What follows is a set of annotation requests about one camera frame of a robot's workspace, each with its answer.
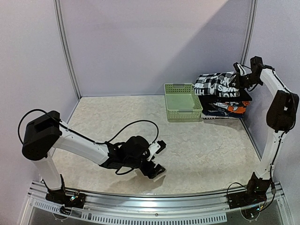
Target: white wall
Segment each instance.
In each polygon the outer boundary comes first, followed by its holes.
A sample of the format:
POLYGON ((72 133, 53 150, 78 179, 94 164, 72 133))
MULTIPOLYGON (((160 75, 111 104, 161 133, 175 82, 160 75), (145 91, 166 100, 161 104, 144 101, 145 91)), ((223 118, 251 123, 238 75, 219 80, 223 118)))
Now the white wall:
POLYGON ((83 96, 162 94, 164 83, 233 70, 251 0, 64 0, 83 96))
POLYGON ((1 1, 0 96, 0 224, 16 225, 31 181, 38 179, 21 153, 18 122, 33 108, 54 109, 67 119, 77 102, 52 0, 1 1))
MULTIPOLYGON (((300 1, 258 1, 254 32, 247 64, 261 56, 264 64, 275 68, 287 87, 300 95, 300 1)), ((246 124, 262 153, 266 142, 266 112, 272 102, 265 86, 252 92, 253 102, 247 110, 246 124)), ((300 224, 300 109, 298 122, 282 147, 275 168, 275 178, 283 186, 296 225, 300 224)))

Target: plastic basket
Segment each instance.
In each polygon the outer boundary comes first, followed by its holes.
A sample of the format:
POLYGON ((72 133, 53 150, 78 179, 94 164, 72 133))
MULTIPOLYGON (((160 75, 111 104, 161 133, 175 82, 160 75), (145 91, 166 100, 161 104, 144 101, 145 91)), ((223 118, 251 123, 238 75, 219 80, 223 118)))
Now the plastic basket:
POLYGON ((202 106, 192 83, 165 83, 165 106, 168 121, 199 121, 202 106))

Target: table surface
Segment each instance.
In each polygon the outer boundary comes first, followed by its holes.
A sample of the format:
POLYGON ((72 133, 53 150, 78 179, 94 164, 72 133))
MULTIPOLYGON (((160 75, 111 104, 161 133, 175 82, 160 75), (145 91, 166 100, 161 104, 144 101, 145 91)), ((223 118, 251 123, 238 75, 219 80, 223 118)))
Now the table surface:
MULTIPOLYGON (((233 182, 246 184, 259 163, 256 151, 239 120, 217 119, 170 123, 164 96, 84 97, 69 125, 99 141, 109 140, 134 120, 152 120, 159 126, 158 140, 167 148, 155 162, 167 171, 158 180, 149 180, 139 170, 117 176, 73 153, 57 149, 53 160, 66 187, 122 194, 181 194, 214 191, 233 182)), ((140 135, 151 142, 156 129, 137 123, 114 141, 140 135)))

